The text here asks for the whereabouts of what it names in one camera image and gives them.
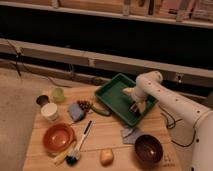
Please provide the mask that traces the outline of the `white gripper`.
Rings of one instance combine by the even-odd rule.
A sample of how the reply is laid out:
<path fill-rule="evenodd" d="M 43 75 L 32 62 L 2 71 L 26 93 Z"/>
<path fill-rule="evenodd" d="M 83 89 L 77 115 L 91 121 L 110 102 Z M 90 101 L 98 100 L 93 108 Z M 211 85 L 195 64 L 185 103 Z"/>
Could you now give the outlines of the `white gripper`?
<path fill-rule="evenodd" d="M 143 112 L 146 109 L 145 100 L 147 98 L 147 94 L 143 93 L 139 88 L 124 88 L 122 92 L 135 101 L 130 105 L 130 111 L 136 112 L 139 109 L 139 112 Z"/>

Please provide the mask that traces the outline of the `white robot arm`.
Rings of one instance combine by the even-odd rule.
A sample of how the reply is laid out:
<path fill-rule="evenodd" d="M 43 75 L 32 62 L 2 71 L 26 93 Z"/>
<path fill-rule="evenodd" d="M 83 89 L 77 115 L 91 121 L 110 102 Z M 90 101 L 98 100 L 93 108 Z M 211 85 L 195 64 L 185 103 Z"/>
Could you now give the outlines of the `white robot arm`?
<path fill-rule="evenodd" d="M 137 76 L 133 88 L 124 88 L 122 92 L 133 99 L 136 107 L 151 95 L 189 123 L 195 129 L 197 139 L 191 171 L 213 171 L 213 109 L 165 88 L 162 81 L 159 71 L 143 73 Z"/>

